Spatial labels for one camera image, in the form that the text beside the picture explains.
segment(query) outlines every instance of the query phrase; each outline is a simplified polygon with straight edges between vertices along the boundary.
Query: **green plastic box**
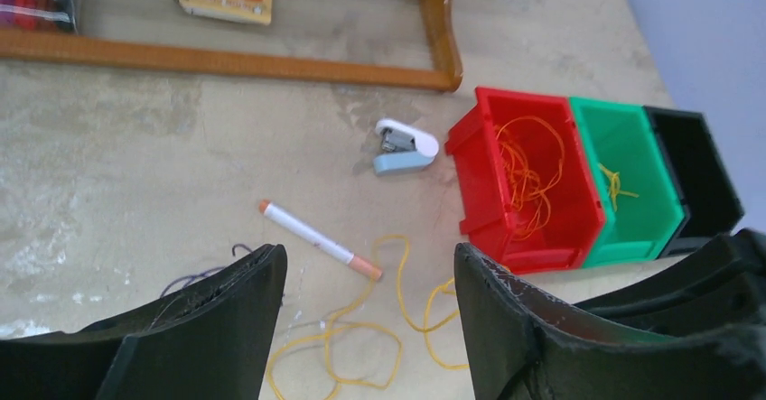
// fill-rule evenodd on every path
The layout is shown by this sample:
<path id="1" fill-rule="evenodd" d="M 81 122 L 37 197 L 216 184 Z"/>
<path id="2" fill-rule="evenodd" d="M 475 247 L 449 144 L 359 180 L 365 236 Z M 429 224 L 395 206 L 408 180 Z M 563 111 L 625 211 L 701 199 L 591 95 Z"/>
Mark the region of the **green plastic box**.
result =
<path id="1" fill-rule="evenodd" d="M 643 107 L 570 98 L 574 120 L 606 214 L 606 224 L 583 267 L 644 262 L 657 258 L 684 219 L 678 194 Z M 609 179 L 620 174 L 617 211 Z"/>

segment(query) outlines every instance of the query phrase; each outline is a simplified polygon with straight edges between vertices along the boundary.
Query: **yellow cord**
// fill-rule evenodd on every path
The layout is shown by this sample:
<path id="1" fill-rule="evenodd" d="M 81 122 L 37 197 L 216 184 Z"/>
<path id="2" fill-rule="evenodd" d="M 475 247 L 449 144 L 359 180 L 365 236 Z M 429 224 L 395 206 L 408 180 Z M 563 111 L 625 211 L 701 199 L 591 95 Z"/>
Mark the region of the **yellow cord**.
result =
<path id="1" fill-rule="evenodd" d="M 460 369 L 468 368 L 467 364 L 450 365 L 450 364 L 444 363 L 441 359 L 439 359 L 439 357 L 436 356 L 434 349 L 431 346 L 431 340 L 428 338 L 428 334 L 430 332 L 433 332 L 443 327 L 447 322 L 451 321 L 452 319 L 457 317 L 459 314 L 459 312 L 455 310 L 452 314 L 447 316 L 444 320 L 436 323 L 434 326 L 428 327 L 428 316 L 431 313 L 431 305 L 433 304 L 436 295 L 441 293 L 441 294 L 448 294 L 448 295 L 455 296 L 455 291 L 448 289 L 449 286 L 454 283 L 454 278 L 434 288 L 434 290 L 431 292 L 431 295 L 428 298 L 428 302 L 425 305 L 425 312 L 423 314 L 423 326 L 422 327 L 417 326 L 406 312 L 404 297 L 402 295 L 402 273 L 404 272 L 405 263 L 407 259 L 409 258 L 409 252 L 410 252 L 409 239 L 404 235 L 388 235 L 388 236 L 384 236 L 377 239 L 372 246 L 372 259 L 375 263 L 378 262 L 378 248 L 380 247 L 381 244 L 389 240 L 402 240 L 404 241 L 404 244 L 405 244 L 405 251 L 404 251 L 404 254 L 402 255 L 401 262 L 399 262 L 399 268 L 397 271 L 397 298 L 399 300 L 399 309 L 402 311 L 402 314 L 404 315 L 407 324 L 409 324 L 409 326 L 412 327 L 413 330 L 423 333 L 423 336 L 425 338 L 425 347 L 428 349 L 428 354 L 431 355 L 431 358 L 438 365 L 449 370 L 460 370 Z M 391 382 L 394 381 L 394 378 L 396 377 L 397 372 L 399 370 L 399 365 L 401 364 L 402 353 L 404 349 L 404 345 L 402 344 L 402 341 L 397 336 L 397 334 L 395 334 L 391 330 L 381 325 L 378 325 L 377 323 L 368 323 L 368 322 L 351 322 L 342 327 L 333 328 L 333 326 L 335 325 L 335 323 L 338 322 L 338 319 L 340 317 L 350 312 L 353 312 L 360 305 L 362 305 L 367 300 L 369 295 L 372 293 L 372 290 L 374 288 L 375 288 L 375 281 L 370 280 L 369 283 L 367 283 L 367 287 L 365 287 L 364 291 L 354 302 L 352 302 L 347 307 L 341 308 L 340 310 L 333 312 L 330 318 L 327 320 L 326 331 L 324 333 L 311 335 L 308 337 L 304 337 L 302 339 L 290 341 L 289 343 L 284 345 L 282 348 L 274 352 L 274 354 L 272 354 L 271 358 L 268 360 L 268 363 L 266 364 L 266 380 L 268 381 L 268 384 L 271 386 L 271 389 L 274 390 L 274 394 L 276 395 L 276 398 L 278 398 L 279 400 L 285 400 L 285 397 L 282 395 L 282 392 L 279 391 L 279 388 L 276 387 L 276 381 L 274 380 L 274 367 L 277 360 L 279 360 L 279 358 L 282 357 L 282 355 L 284 355 L 285 352 L 287 352 L 289 349 L 292 349 L 296 346 L 300 346 L 304 343 L 308 343 L 312 341 L 324 342 L 324 369 L 327 372 L 327 375 L 330 378 L 332 378 L 332 380 L 335 381 L 335 385 L 332 388 L 332 391 L 326 397 L 324 397 L 324 400 L 333 399 L 341 391 L 341 387 L 343 385 L 368 386 L 368 387 L 376 388 L 380 390 L 384 390 L 391 385 Z M 340 334 L 341 332 L 344 332 L 346 330 L 352 330 L 356 328 L 367 328 L 371 330 L 377 330 L 378 332 L 382 332 L 388 335 L 389 337 L 391 337 L 397 342 L 397 345 L 398 345 L 397 359 L 396 359 L 396 362 L 394 363 L 394 367 L 391 370 L 391 374 L 388 377 L 388 380 L 386 381 L 386 383 L 376 384 L 374 382 L 369 382 L 363 379 L 348 379 L 348 378 L 340 377 L 335 373 L 335 370 L 332 367 L 332 354 L 331 354 L 332 336 Z"/>
<path id="2" fill-rule="evenodd" d="M 635 192 L 623 191 L 620 189 L 620 172 L 612 172 L 602 163 L 599 163 L 599 168 L 606 174 L 606 178 L 609 179 L 609 189 L 607 191 L 609 192 L 609 197 L 612 199 L 612 209 L 614 209 L 615 212 L 617 211 L 618 195 L 627 195 L 628 197 L 633 197 L 635 199 L 639 197 L 639 194 Z"/>

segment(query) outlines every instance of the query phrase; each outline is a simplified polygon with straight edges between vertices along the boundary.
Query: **wall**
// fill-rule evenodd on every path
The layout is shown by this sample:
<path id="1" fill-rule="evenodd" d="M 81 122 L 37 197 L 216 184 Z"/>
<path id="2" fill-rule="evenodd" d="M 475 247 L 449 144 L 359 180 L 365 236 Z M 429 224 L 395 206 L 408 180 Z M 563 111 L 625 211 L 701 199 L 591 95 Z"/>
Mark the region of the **wall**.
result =
<path id="1" fill-rule="evenodd" d="M 629 0 L 677 107 L 703 111 L 747 215 L 766 231 L 766 0 Z"/>

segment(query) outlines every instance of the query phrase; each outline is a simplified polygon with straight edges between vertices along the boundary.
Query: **red bin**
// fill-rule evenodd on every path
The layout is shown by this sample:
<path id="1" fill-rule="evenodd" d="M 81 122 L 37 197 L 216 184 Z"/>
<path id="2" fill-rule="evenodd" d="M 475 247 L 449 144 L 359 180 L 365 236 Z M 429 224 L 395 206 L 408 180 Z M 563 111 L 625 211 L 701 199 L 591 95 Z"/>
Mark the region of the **red bin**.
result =
<path id="1" fill-rule="evenodd" d="M 445 145 L 460 182 L 461 233 L 514 274 L 580 267 L 606 219 L 568 99 L 482 87 L 476 97 Z M 509 157 L 509 144 L 541 181 L 559 176 L 546 191 L 542 227 L 528 225 L 540 207 L 518 205 L 518 180 L 511 184 L 517 174 L 509 177 L 518 155 Z M 528 233 L 519 233 L 522 224 Z"/>

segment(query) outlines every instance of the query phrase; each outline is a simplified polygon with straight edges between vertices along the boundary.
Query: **stapler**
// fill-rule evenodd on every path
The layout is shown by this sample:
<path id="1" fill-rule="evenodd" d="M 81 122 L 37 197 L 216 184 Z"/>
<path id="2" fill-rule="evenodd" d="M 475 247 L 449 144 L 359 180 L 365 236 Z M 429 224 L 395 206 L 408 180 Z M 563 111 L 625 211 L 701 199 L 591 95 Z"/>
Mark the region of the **stapler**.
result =
<path id="1" fill-rule="evenodd" d="M 384 152 L 372 162 L 378 176 L 419 172 L 439 153 L 439 142 L 433 135 L 390 118 L 378 121 L 375 132 L 383 138 Z"/>

